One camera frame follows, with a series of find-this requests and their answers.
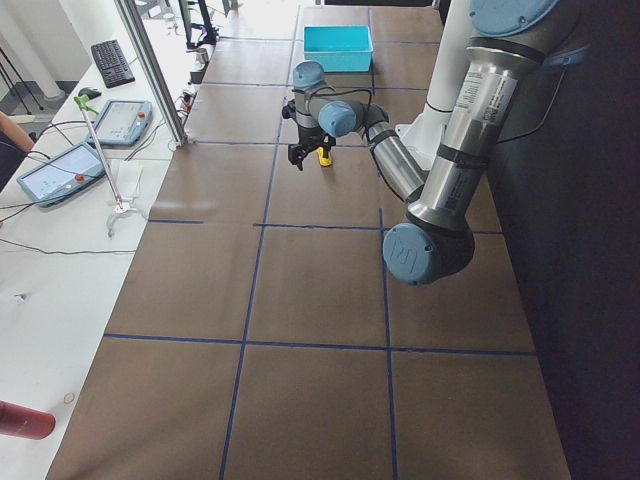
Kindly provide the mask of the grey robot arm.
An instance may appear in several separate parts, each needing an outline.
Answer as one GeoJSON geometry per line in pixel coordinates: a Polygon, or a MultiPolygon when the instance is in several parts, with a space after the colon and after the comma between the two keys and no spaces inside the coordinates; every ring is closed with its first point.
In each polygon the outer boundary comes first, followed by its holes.
{"type": "Polygon", "coordinates": [[[298,130],[289,162],[359,134],[405,205],[405,221],[383,241],[388,270],[410,285],[459,272],[475,248],[466,211],[518,87],[542,68],[580,61],[580,13],[577,1],[451,2],[424,110],[403,126],[374,102],[335,90],[318,62],[298,64],[282,110],[298,130]]]}

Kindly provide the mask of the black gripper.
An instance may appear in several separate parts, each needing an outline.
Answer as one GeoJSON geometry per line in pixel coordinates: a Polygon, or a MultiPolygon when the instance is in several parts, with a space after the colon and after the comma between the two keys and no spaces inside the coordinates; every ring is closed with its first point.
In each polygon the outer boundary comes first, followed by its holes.
{"type": "Polygon", "coordinates": [[[298,143],[287,146],[287,158],[291,165],[299,171],[303,170],[303,161],[306,158],[306,148],[319,148],[330,151],[335,145],[335,138],[328,135],[320,126],[297,126],[298,143]]]}

